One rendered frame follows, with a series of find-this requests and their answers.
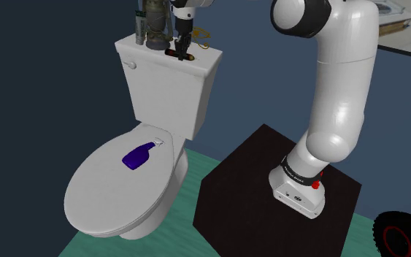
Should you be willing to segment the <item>red and black cylinder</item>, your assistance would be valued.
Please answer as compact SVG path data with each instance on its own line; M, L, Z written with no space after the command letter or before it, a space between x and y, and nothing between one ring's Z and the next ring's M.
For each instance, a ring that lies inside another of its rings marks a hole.
M194 61L195 57L190 53L186 53L185 51L176 51L172 49L166 49L164 54L167 56L174 57L180 61Z

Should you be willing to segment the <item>grey metal lantern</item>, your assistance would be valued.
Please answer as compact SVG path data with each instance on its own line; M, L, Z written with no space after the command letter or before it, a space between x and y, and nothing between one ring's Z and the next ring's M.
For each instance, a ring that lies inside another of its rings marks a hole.
M142 10L147 18L146 46L164 51L173 40L169 0L142 0Z

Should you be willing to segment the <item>grey tube with green cap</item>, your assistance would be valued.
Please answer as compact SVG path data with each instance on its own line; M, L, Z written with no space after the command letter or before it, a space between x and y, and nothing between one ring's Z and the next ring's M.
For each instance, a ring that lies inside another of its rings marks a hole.
M136 43L138 45L143 45L145 43L146 37L146 12L141 10L135 11L135 34L136 34Z

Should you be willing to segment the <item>white toilet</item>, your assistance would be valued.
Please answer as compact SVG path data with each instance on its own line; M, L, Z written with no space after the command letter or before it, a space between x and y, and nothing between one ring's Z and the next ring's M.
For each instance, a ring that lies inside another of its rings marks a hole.
M66 189L64 212L78 231L93 237L139 239L157 229L188 172L184 145L204 123L222 52L189 47L194 61L118 40L115 48L126 76L138 125L94 150ZM150 158L130 170L122 158L134 148L164 141Z

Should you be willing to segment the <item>blue spray bottle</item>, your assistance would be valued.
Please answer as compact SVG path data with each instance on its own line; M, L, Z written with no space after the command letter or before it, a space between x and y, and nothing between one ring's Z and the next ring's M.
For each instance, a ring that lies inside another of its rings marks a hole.
M150 158L150 150L154 147L159 147L164 143L160 138L155 138L151 142L140 145L122 158L122 163L130 170L138 169Z

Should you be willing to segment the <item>dark robot stand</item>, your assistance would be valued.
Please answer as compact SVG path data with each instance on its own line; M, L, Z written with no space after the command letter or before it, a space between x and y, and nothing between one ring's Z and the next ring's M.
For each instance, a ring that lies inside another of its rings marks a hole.
M269 184L294 145L263 124L201 181L193 226L220 257L341 256L361 184L328 165L324 210L303 216Z

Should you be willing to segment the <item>white bathroom counter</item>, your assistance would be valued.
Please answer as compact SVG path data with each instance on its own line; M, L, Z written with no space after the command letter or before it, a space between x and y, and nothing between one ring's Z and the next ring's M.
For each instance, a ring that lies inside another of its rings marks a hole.
M379 9L381 49L411 55L411 0L371 0Z

